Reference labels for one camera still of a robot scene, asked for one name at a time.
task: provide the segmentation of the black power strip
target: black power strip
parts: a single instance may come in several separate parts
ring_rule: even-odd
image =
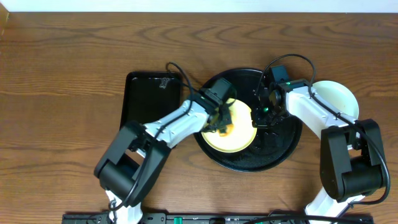
[[[291,215],[297,213],[275,212],[271,216]],[[145,213],[140,224],[243,224],[267,215],[166,215],[164,213]],[[344,218],[374,224],[370,215],[345,215]],[[62,224],[111,224],[107,213],[65,214]],[[262,222],[260,224],[306,224],[299,220],[282,220]]]

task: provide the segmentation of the green led light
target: green led light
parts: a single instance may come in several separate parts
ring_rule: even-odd
[[[174,224],[182,224],[182,218],[181,217],[175,217],[174,218]]]

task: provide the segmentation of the black round tray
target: black round tray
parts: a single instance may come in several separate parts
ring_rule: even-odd
[[[238,92],[237,99],[250,108],[257,104],[254,90],[262,71],[253,68],[235,68],[221,72],[208,80],[203,88],[209,88],[215,80],[225,78],[234,85]],[[195,133],[195,139],[203,152],[219,165],[241,172],[267,170],[288,158],[299,142],[302,122],[292,116],[267,129],[257,129],[253,142],[239,152],[225,153],[213,149],[204,140],[201,133]]]

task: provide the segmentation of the wire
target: wire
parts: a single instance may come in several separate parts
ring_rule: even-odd
[[[235,87],[232,87],[232,90],[233,90],[233,92],[234,92],[234,98],[233,98],[234,101],[232,101],[232,102],[230,102],[230,103],[227,103],[227,107],[232,106],[232,104],[235,103],[235,101],[236,101],[236,99],[237,99],[237,97],[238,97],[238,92],[236,91]]]
[[[267,216],[268,217],[270,217],[272,214],[274,214],[275,212],[283,212],[283,210],[282,209],[275,209],[275,210],[272,210]]]
[[[317,75],[317,70],[315,69],[315,66],[314,66],[314,64],[312,63],[312,61],[310,59],[304,57],[303,55],[299,55],[299,54],[286,54],[286,55],[282,55],[280,57],[277,57],[270,64],[268,64],[267,67],[262,72],[262,74],[260,76],[259,84],[257,86],[256,94],[257,94],[258,89],[260,87],[262,76],[265,74],[265,72],[268,70],[268,68],[273,63],[275,63],[276,61],[278,61],[278,60],[280,60],[280,59],[282,59],[284,57],[289,57],[289,56],[300,57],[300,58],[306,60],[311,65],[313,72],[312,72],[312,77],[311,77],[311,80],[310,80],[310,84],[308,86],[308,92],[309,92],[310,96],[314,99],[315,102],[317,102],[320,106],[322,106],[324,109],[329,111],[333,116],[335,116],[336,118],[339,118],[340,120],[342,120],[345,123],[347,123],[348,126],[352,127],[357,133],[359,133],[359,135],[362,138],[364,138],[368,142],[368,144],[370,144],[372,146],[372,148],[374,149],[374,152],[376,153],[377,157],[380,159],[381,166],[382,166],[384,172],[386,173],[386,180],[385,180],[386,181],[386,188],[384,190],[384,194],[382,195],[382,197],[380,199],[377,199],[375,201],[370,201],[370,202],[350,202],[349,205],[351,207],[353,207],[353,205],[375,205],[375,204],[383,202],[387,198],[387,196],[389,195],[390,188],[391,188],[391,180],[390,180],[390,173],[388,171],[387,164],[386,164],[385,160],[383,159],[383,157],[381,156],[380,150],[378,149],[376,144],[373,142],[373,140],[366,133],[364,133],[361,130],[361,128],[359,128],[356,124],[353,124],[351,121],[348,121],[347,119],[342,117],[340,115],[340,113],[336,113],[335,111],[333,111],[332,109],[330,109],[329,107],[324,105],[318,98],[316,98],[315,94],[312,93],[311,87],[312,87],[312,84],[315,81],[315,76]]]
[[[92,214],[90,215],[88,218],[86,218],[86,224],[88,224],[88,220],[91,220],[93,223],[97,223],[97,219],[92,220],[91,218],[95,217],[95,216],[100,216],[100,215],[104,215],[104,214],[108,214],[109,212],[101,212],[101,213],[96,213],[96,214]]]
[[[185,80],[187,81],[188,87],[189,87],[189,91],[190,91],[190,95],[189,95],[190,103],[189,103],[189,106],[188,106],[188,109],[187,109],[187,110],[185,110],[182,114],[178,115],[178,116],[175,117],[174,119],[171,119],[169,122],[165,123],[164,125],[162,125],[162,126],[159,128],[159,130],[156,132],[154,138],[152,139],[152,142],[151,142],[151,144],[150,144],[150,149],[149,149],[148,151],[150,151],[150,150],[152,149],[155,140],[159,137],[159,135],[162,133],[162,131],[163,131],[168,125],[170,125],[171,123],[173,123],[174,121],[176,121],[176,120],[182,118],[183,116],[185,116],[186,114],[188,114],[189,111],[191,110],[191,107],[192,107],[192,101],[193,101],[193,99],[192,99],[192,97],[193,97],[193,87],[192,87],[191,81],[189,80],[189,78],[188,78],[187,74],[184,72],[184,70],[183,70],[178,64],[176,64],[175,62],[169,62],[169,63],[167,63],[167,64],[166,64],[166,70],[167,70],[167,71],[170,71],[170,70],[169,70],[169,65],[173,65],[174,67],[176,67],[176,68],[179,70],[179,72],[184,76]],[[142,173],[144,172],[144,167],[145,167],[146,164],[147,164],[147,160],[148,160],[147,157],[145,157],[144,162],[143,162],[142,165],[141,165],[140,171],[138,172],[136,181],[135,181],[135,183],[133,184],[133,186],[131,187],[131,189],[130,189],[129,193],[127,194],[126,198],[125,198],[118,206],[116,206],[116,207],[114,207],[114,208],[109,208],[110,211],[117,211],[117,210],[119,210],[121,207],[127,205],[128,201],[129,201],[130,198],[131,198],[131,195],[134,193],[134,191],[136,190],[136,188],[137,188],[137,186],[138,186],[138,184],[139,184],[139,181],[140,181],[140,179],[141,179]]]
[[[345,219],[345,218],[323,217],[323,216],[317,216],[317,215],[276,215],[273,217],[258,218],[258,219],[248,221],[243,224],[255,224],[255,223],[260,223],[260,222],[269,222],[269,221],[277,221],[277,220],[316,220],[316,221],[324,221],[324,222],[337,222],[339,224],[368,223],[368,222],[349,220],[349,219]]]
[[[255,95],[257,95],[257,93],[258,93],[258,91],[259,91],[262,77],[263,77],[264,74],[267,72],[268,68],[269,68],[273,63],[275,63],[276,61],[278,61],[278,60],[280,60],[280,59],[282,59],[282,58],[286,58],[286,57],[299,57],[299,58],[302,58],[302,59],[308,61],[308,62],[311,64],[313,71],[315,71],[315,66],[313,66],[313,63],[311,62],[311,60],[308,59],[308,58],[306,58],[306,57],[304,57],[303,55],[299,55],[299,54],[285,54],[285,55],[279,56],[279,57],[275,58],[271,63],[269,63],[269,64],[266,66],[266,68],[262,71],[262,73],[261,73],[261,75],[260,75],[259,83],[258,83],[257,88],[256,88]]]
[[[170,70],[168,70],[168,72],[170,72],[170,76],[173,78],[172,81],[177,81],[180,85],[189,88],[189,85],[185,84],[185,83],[182,82],[178,77],[174,76],[174,74],[173,74]],[[199,92],[199,90],[197,90],[197,89],[195,89],[195,88],[192,88],[192,90],[195,91],[195,92]]]

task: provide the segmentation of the wood grain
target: wood grain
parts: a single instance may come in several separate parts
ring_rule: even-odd
[[[174,60],[198,88],[223,70],[263,68],[286,53],[311,58],[318,80],[347,86],[360,118],[379,123],[390,197],[352,212],[398,222],[397,52],[395,14],[11,14],[0,42],[0,223],[60,223],[65,212],[106,209],[93,168],[118,131],[130,71],[162,71]],[[300,59],[283,63],[294,78],[309,78]],[[319,147],[304,128],[289,159],[244,174],[215,164],[189,137],[144,205],[180,213],[301,210],[321,187]]]

